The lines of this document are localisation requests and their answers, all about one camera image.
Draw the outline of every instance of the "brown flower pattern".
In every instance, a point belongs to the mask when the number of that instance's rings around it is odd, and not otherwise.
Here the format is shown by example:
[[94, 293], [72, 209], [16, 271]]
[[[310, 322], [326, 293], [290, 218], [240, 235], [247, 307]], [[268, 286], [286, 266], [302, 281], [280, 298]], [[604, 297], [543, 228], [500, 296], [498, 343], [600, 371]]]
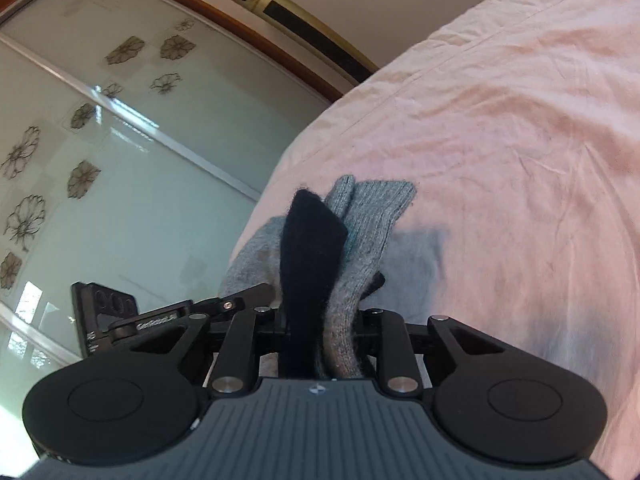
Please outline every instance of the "brown flower pattern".
[[175, 61], [186, 56], [195, 47], [195, 43], [191, 43], [191, 41], [176, 34], [168, 40], [164, 40], [162, 47], [160, 47], [160, 57]]
[[74, 116], [71, 117], [71, 127], [74, 130], [84, 128], [84, 126], [93, 118], [94, 115], [95, 106], [89, 103], [83, 104], [78, 108], [78, 110], [75, 111]]
[[105, 97], [108, 97], [109, 99], [113, 99], [113, 98], [116, 97], [116, 95], [118, 95], [123, 90], [124, 90], [124, 88], [121, 85], [119, 85], [118, 83], [111, 83], [106, 88], [103, 88], [102, 92], [100, 92], [100, 93], [102, 95], [104, 95]]
[[159, 94], [168, 94], [171, 90], [173, 90], [177, 85], [175, 84], [177, 81], [182, 81], [182, 78], [179, 74], [164, 74], [160, 76], [158, 79], [154, 79], [154, 82], [149, 88], [158, 90]]
[[40, 195], [29, 195], [15, 207], [14, 212], [6, 219], [4, 233], [11, 233], [10, 240], [22, 244], [22, 249], [29, 252], [29, 245], [36, 237], [45, 218], [45, 200]]
[[30, 126], [22, 134], [22, 140], [12, 147], [9, 155], [2, 164], [0, 170], [7, 179], [11, 180], [14, 176], [24, 171], [27, 163], [31, 159], [31, 155], [36, 151], [40, 142], [40, 129], [37, 126]]
[[68, 197], [82, 198], [85, 196], [99, 173], [100, 170], [98, 168], [90, 162], [83, 160], [73, 169], [66, 183]]
[[9, 290], [14, 286], [21, 266], [22, 260], [12, 252], [9, 252], [9, 254], [5, 256], [0, 264], [0, 288]]
[[116, 49], [112, 50], [107, 54], [107, 56], [105, 56], [107, 64], [115, 65], [118, 63], [124, 63], [132, 57], [136, 57], [144, 46], [145, 42], [143, 40], [140, 40], [137, 36], [131, 36], [123, 44], [116, 47]]
[[195, 24], [196, 20], [194, 20], [193, 18], [185, 18], [175, 26], [175, 30], [189, 30]]

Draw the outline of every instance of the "gold cylindrical object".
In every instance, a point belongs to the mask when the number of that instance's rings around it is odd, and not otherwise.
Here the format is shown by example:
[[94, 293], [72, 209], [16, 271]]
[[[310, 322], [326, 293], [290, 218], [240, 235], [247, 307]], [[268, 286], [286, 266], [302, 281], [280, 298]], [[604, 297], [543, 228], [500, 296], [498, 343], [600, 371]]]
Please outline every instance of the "gold cylindrical object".
[[293, 38], [357, 85], [378, 67], [315, 16], [291, 0], [233, 0]]

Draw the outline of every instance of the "gray ribbed plate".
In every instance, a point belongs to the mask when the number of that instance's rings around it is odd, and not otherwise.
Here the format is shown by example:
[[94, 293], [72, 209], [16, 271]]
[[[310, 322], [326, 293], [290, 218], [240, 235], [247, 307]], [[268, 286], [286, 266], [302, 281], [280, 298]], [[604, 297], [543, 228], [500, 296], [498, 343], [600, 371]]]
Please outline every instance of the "gray ribbed plate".
[[[313, 388], [316, 384], [324, 391]], [[532, 471], [480, 462], [445, 440], [420, 404], [384, 397], [368, 380], [263, 379], [248, 397], [214, 402], [195, 430], [155, 457], [108, 468], [45, 458], [23, 478], [603, 480], [606, 476], [587, 461]]]

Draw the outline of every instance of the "silver screw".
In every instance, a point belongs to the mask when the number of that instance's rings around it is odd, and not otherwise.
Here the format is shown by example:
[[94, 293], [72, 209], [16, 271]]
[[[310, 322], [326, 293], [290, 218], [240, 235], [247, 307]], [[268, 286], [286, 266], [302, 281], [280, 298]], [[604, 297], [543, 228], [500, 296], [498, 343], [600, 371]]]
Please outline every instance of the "silver screw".
[[312, 387], [309, 388], [309, 391], [313, 395], [322, 395], [325, 393], [326, 388], [322, 386], [322, 384], [316, 383]]
[[242, 390], [243, 386], [242, 379], [231, 376], [218, 377], [211, 383], [211, 387], [221, 394], [234, 394]]
[[408, 394], [418, 389], [418, 383], [415, 379], [404, 376], [391, 378], [386, 382], [386, 385], [390, 390], [399, 394]]

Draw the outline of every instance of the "wrinkled fabric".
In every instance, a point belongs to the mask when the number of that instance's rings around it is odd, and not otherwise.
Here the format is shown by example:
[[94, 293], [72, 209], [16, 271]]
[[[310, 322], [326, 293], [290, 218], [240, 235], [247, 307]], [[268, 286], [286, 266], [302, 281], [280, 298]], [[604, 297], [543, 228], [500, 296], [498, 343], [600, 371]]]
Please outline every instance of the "wrinkled fabric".
[[609, 409], [592, 459], [635, 478], [639, 44], [640, 0], [484, 1], [300, 134], [238, 249], [299, 187], [415, 183], [363, 303], [447, 314], [588, 378]]

